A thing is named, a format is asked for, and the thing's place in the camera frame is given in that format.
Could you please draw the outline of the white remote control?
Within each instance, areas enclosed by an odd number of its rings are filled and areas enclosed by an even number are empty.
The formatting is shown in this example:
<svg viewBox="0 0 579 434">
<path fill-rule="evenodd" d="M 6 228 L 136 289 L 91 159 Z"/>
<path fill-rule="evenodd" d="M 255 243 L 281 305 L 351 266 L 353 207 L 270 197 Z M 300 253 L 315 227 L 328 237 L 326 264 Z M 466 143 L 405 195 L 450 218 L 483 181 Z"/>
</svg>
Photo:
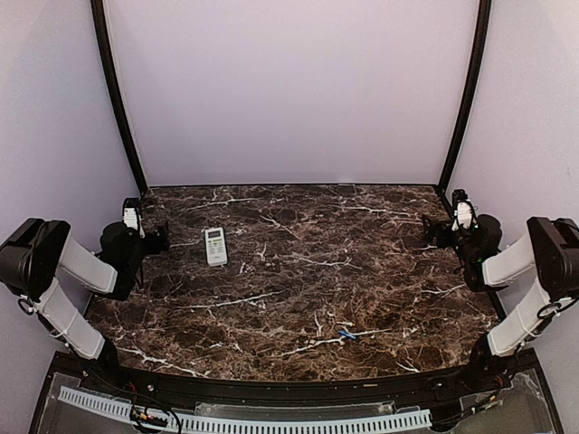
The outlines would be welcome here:
<svg viewBox="0 0 579 434">
<path fill-rule="evenodd" d="M 204 241 L 208 266 L 216 267 L 226 265 L 228 263 L 228 254 L 223 227 L 205 230 Z"/>
</svg>

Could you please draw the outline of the blue battery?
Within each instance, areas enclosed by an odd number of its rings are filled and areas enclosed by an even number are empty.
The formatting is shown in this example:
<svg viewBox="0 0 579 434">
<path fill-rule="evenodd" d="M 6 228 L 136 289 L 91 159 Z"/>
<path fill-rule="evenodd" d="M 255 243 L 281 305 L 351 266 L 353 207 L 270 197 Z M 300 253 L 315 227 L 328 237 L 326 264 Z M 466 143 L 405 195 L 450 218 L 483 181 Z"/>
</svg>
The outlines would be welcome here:
<svg viewBox="0 0 579 434">
<path fill-rule="evenodd" d="M 349 333 L 348 331 L 339 330 L 339 331 L 338 331 L 338 334 L 339 334 L 340 336 L 342 336 L 342 337 L 347 338 L 347 339 L 356 340 L 356 336 L 353 335 L 353 334 L 351 334 L 351 333 Z"/>
</svg>

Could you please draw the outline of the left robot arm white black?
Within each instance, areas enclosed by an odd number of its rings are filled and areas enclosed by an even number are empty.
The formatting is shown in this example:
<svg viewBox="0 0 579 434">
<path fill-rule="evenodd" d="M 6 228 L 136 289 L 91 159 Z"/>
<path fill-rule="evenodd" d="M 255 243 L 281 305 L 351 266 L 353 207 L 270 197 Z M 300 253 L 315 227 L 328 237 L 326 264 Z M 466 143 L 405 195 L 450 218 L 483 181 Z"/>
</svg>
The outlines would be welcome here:
<svg viewBox="0 0 579 434">
<path fill-rule="evenodd" d="M 100 251 L 76 241 L 66 221 L 26 220 L 1 244 L 1 282 L 20 308 L 39 318 L 52 336 L 93 366 L 91 377 L 108 394 L 128 386 L 118 350 L 86 318 L 81 290 L 93 297 L 125 301 L 144 283 L 143 261 L 168 250 L 166 225 L 141 231 L 124 222 L 106 226 Z"/>
</svg>

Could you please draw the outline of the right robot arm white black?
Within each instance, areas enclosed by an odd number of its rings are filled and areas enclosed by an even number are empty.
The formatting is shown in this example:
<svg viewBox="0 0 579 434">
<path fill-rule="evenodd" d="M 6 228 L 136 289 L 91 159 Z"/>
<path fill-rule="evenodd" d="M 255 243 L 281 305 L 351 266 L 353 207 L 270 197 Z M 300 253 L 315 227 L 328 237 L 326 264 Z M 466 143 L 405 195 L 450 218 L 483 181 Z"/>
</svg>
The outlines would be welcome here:
<svg viewBox="0 0 579 434">
<path fill-rule="evenodd" d="M 473 292 L 499 291 L 533 272 L 527 293 L 510 313 L 474 344 L 461 383 L 481 392 L 506 383 L 509 363 L 553 319 L 578 301 L 578 226 L 571 220 L 531 217 L 523 235 L 504 250 L 499 221 L 487 214 L 460 225 L 423 216 L 427 242 L 457 254 Z"/>
</svg>

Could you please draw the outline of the clear acrylic plate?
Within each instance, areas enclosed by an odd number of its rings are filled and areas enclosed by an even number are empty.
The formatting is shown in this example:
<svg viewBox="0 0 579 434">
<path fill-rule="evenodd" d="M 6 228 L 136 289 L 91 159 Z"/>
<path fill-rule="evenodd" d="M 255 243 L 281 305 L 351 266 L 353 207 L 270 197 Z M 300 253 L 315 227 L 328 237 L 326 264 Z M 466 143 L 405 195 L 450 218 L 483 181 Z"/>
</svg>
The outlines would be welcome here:
<svg viewBox="0 0 579 434">
<path fill-rule="evenodd" d="M 257 406 L 198 403 L 194 415 L 229 420 L 307 421 L 348 420 L 394 414 L 394 403 L 371 402 L 361 404 L 315 406 Z"/>
</svg>

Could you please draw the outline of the black front rail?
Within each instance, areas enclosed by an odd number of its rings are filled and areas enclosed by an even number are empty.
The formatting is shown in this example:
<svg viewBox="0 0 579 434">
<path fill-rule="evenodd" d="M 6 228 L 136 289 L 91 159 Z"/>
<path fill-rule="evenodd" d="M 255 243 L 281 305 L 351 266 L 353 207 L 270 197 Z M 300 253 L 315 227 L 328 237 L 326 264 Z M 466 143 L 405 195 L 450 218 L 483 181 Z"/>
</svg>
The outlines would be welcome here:
<svg viewBox="0 0 579 434">
<path fill-rule="evenodd" d="M 532 350 L 524 351 L 510 372 L 502 376 L 488 376 L 469 380 L 464 366 L 427 373 L 379 377 L 366 380 L 332 382 L 242 382 L 195 378 L 168 373 L 154 373 L 123 368 L 124 378 L 135 385 L 126 389 L 102 373 L 86 370 L 86 363 L 63 352 L 55 352 L 48 375 L 63 373 L 80 386 L 99 392 L 118 392 L 123 397 L 136 397 L 144 403 L 150 399 L 177 408 L 191 409 L 196 403 L 300 405 L 354 404 L 393 401 L 397 404 L 435 404 L 455 402 L 473 392 L 507 388 L 514 381 L 511 376 L 537 368 L 538 360 Z"/>
</svg>

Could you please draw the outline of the right black frame post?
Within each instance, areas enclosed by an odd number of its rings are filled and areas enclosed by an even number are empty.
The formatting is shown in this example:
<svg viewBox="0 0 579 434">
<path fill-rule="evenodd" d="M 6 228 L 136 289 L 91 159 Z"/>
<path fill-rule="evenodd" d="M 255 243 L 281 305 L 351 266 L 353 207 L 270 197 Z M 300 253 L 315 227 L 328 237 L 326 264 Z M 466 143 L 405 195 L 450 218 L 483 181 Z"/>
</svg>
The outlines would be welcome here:
<svg viewBox="0 0 579 434">
<path fill-rule="evenodd" d="M 437 190 L 441 196 L 444 196 L 448 191 L 448 187 L 458 162 L 461 145 L 463 143 L 467 125 L 470 119 L 470 113 L 479 82 L 479 74 L 488 36 L 491 8 L 491 0 L 479 0 L 477 19 L 471 45 L 470 60 L 463 92 L 460 99 L 456 122 L 451 135 L 451 141 L 446 158 L 444 160 L 444 165 L 441 170 L 441 175 L 437 183 Z"/>
</svg>

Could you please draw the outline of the black frame post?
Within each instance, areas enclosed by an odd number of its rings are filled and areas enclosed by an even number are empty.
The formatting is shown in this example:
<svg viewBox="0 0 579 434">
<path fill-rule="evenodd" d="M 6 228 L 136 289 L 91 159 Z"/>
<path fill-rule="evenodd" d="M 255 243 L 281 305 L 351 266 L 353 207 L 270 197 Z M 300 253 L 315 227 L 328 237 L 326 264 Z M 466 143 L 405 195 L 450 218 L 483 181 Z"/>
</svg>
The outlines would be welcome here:
<svg viewBox="0 0 579 434">
<path fill-rule="evenodd" d="M 148 185 L 128 122 L 128 115 L 125 110 L 123 97 L 121 95 L 119 78 L 117 75 L 115 61 L 113 58 L 112 45 L 109 38 L 105 3 L 102 0 L 90 0 L 90 8 L 99 49 L 101 67 L 109 94 L 109 101 L 117 123 L 119 136 L 130 171 L 132 173 L 139 195 L 142 196 L 147 192 Z"/>
<path fill-rule="evenodd" d="M 467 125 L 470 119 L 470 113 L 479 82 L 479 74 L 488 36 L 491 8 L 491 0 L 479 0 L 477 19 L 471 45 L 470 60 L 463 92 L 460 99 L 456 122 L 451 135 L 451 141 L 446 158 L 444 160 L 444 165 L 441 170 L 441 175 L 437 183 L 437 190 L 441 196 L 444 196 L 448 191 L 448 187 L 458 162 L 461 145 L 463 143 Z"/>
</svg>

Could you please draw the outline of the left black frame post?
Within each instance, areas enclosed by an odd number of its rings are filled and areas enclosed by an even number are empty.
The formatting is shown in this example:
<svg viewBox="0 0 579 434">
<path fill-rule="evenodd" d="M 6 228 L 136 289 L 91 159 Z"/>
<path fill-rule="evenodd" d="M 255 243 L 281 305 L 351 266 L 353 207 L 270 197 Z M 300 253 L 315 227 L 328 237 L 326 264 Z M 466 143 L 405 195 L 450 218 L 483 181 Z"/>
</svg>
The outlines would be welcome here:
<svg viewBox="0 0 579 434">
<path fill-rule="evenodd" d="M 109 38 L 105 3 L 102 0 L 90 0 L 90 8 L 99 49 L 101 67 L 109 94 L 109 101 L 117 123 L 119 136 L 130 171 L 132 173 L 139 195 L 142 196 L 147 192 L 148 185 L 128 122 L 128 115 L 125 110 L 123 97 L 121 95 L 119 78 L 117 75 L 115 61 L 113 58 L 112 45 Z"/>
</svg>

